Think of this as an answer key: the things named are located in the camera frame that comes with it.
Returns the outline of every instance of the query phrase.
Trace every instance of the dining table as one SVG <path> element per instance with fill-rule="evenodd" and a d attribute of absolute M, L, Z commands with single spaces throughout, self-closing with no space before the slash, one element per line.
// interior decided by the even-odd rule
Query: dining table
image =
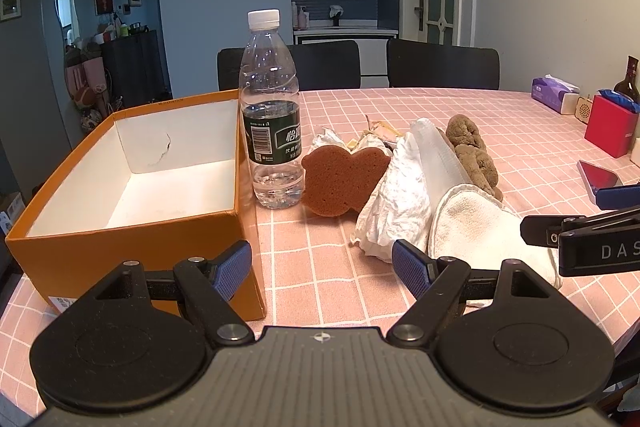
<path fill-rule="evenodd" d="M 625 184 L 640 178 L 628 155 L 612 158 L 584 139 L 586 126 L 574 115 L 561 116 L 527 92 L 386 88 L 305 91 L 299 98 L 303 154 L 324 128 L 348 142 L 367 128 L 367 118 L 404 133 L 418 118 L 445 129 L 453 115 L 467 115 L 494 160 L 505 205 L 520 217 L 599 213 L 578 160 L 615 171 Z M 319 217 L 302 204 L 283 210 L 257 205 L 256 212 L 267 309 L 264 320 L 250 323 L 258 334 L 263 325 L 371 326 L 386 333 L 415 301 L 390 264 L 351 244 L 355 212 Z M 638 329 L 638 273 L 567 277 L 560 291 L 617 352 Z M 24 275 L 0 319 L 0 393 L 31 417 L 45 407 L 29 349 L 56 316 Z"/>

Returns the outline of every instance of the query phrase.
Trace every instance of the wine bottle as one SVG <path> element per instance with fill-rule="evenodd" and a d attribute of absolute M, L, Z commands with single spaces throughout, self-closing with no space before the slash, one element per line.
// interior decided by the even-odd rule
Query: wine bottle
<path fill-rule="evenodd" d="M 629 57 L 626 63 L 626 76 L 625 80 L 616 84 L 613 88 L 615 92 L 628 96 L 636 103 L 640 103 L 640 92 L 636 87 L 636 74 L 638 73 L 638 59 L 635 57 Z"/>

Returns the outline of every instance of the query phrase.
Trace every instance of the red box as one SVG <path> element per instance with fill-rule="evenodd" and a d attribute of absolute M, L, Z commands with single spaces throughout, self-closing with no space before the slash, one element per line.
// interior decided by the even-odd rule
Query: red box
<path fill-rule="evenodd" d="M 584 138 L 613 158 L 620 158 L 629 152 L 636 123 L 636 113 L 597 95 L 593 99 Z"/>

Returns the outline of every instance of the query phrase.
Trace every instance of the kitchen counter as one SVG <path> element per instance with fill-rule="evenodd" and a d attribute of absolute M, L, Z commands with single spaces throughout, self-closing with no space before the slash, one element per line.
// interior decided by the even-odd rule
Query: kitchen counter
<path fill-rule="evenodd" d="M 319 37 L 331 35 L 386 35 L 394 37 L 398 30 L 387 30 L 374 26 L 316 26 L 306 30 L 294 30 L 296 37 Z"/>
<path fill-rule="evenodd" d="M 386 42 L 398 37 L 398 30 L 378 28 L 377 21 L 342 20 L 341 26 L 331 21 L 311 21 L 311 27 L 294 30 L 296 44 L 355 41 L 360 51 L 360 87 L 388 87 L 386 77 Z"/>

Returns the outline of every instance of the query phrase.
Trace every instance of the green bottle label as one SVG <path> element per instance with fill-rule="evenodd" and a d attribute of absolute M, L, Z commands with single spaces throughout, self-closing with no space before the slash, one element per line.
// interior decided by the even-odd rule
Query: green bottle label
<path fill-rule="evenodd" d="M 255 163 L 281 165 L 302 153 L 299 108 L 277 118 L 242 117 L 249 158 Z"/>

